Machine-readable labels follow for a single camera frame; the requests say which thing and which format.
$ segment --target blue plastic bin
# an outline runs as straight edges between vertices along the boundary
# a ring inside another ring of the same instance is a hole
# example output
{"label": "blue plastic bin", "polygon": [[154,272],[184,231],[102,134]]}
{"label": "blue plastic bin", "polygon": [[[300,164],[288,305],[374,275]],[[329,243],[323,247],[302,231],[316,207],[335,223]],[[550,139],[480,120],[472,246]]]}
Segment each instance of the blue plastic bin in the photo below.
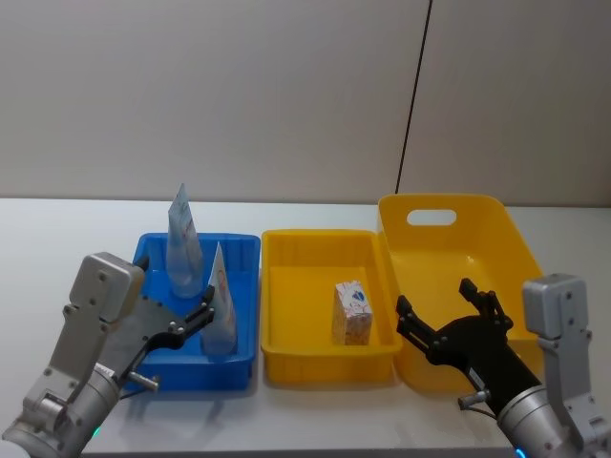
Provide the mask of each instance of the blue plastic bin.
{"label": "blue plastic bin", "polygon": [[[180,350],[160,348],[150,353],[138,367],[144,376],[161,377],[160,389],[208,390],[246,389],[257,349],[259,293],[259,253],[261,242],[255,236],[200,234],[203,252],[203,281],[207,282],[212,261],[221,243],[229,290],[236,309],[238,348],[228,356],[208,357],[202,353],[200,333],[193,335]],[[185,300],[174,296],[165,270],[167,234],[145,234],[137,244],[134,260],[149,256],[149,270],[142,294],[161,301],[180,316],[198,303],[198,297]]]}

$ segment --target small box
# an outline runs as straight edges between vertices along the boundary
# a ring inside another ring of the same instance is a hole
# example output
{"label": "small box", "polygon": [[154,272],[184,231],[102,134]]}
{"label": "small box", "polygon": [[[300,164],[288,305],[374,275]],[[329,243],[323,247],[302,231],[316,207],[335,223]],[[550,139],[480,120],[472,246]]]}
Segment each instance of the small box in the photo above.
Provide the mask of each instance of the small box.
{"label": "small box", "polygon": [[367,345],[373,313],[359,281],[335,285],[333,304],[333,343]]}

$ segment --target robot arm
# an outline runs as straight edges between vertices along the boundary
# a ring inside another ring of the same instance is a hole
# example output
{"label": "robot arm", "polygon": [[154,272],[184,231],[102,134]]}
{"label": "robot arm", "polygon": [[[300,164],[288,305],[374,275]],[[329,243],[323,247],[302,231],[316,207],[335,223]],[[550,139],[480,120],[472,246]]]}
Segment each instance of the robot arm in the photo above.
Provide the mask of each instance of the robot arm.
{"label": "robot arm", "polygon": [[529,458],[608,458],[609,425],[590,393],[587,304],[583,280],[552,275],[524,285],[527,328],[539,335],[545,355],[543,386],[507,344],[513,326],[493,291],[463,279],[460,294],[478,316],[435,331],[414,313],[405,297],[397,302],[397,332],[431,364],[465,374],[476,393],[460,398],[461,409],[485,402],[509,441]]}
{"label": "robot arm", "polygon": [[80,456],[128,381],[158,388],[158,381],[135,372],[144,357],[157,348],[181,348],[212,322],[213,287],[201,305],[178,317],[161,302],[138,295],[148,262],[138,264],[108,253],[83,260],[51,360],[3,434],[9,444],[0,442],[2,456],[28,456],[18,454],[20,448],[31,458]]}

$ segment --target gray wall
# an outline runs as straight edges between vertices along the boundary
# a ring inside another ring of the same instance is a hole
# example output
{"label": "gray wall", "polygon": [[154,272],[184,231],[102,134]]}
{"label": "gray wall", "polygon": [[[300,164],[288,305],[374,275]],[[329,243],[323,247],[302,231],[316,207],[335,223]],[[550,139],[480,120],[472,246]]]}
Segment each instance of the gray wall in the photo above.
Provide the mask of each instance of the gray wall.
{"label": "gray wall", "polygon": [[[394,192],[428,0],[0,2],[0,197]],[[611,6],[433,0],[400,191],[611,203]]]}

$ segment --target yellow plastic bin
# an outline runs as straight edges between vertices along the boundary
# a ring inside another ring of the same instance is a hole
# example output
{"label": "yellow plastic bin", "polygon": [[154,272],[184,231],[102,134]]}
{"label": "yellow plastic bin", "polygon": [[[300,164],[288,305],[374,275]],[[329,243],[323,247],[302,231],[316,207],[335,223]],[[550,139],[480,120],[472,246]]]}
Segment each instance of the yellow plastic bin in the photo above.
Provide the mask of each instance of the yellow plastic bin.
{"label": "yellow plastic bin", "polygon": [[[524,324],[521,290],[541,271],[505,207],[486,196],[396,195],[380,199],[378,210],[391,295],[405,295],[418,317],[438,329],[477,313],[458,293],[461,279],[494,290],[514,321],[507,334],[512,349],[538,373],[542,356],[536,336]],[[407,341],[395,367],[404,382],[419,391],[472,390],[459,371],[431,365]]]}
{"label": "yellow plastic bin", "polygon": [[[401,348],[376,235],[350,230],[263,233],[261,347],[276,385],[382,384]],[[373,311],[369,345],[331,341],[335,284],[358,280]]]}

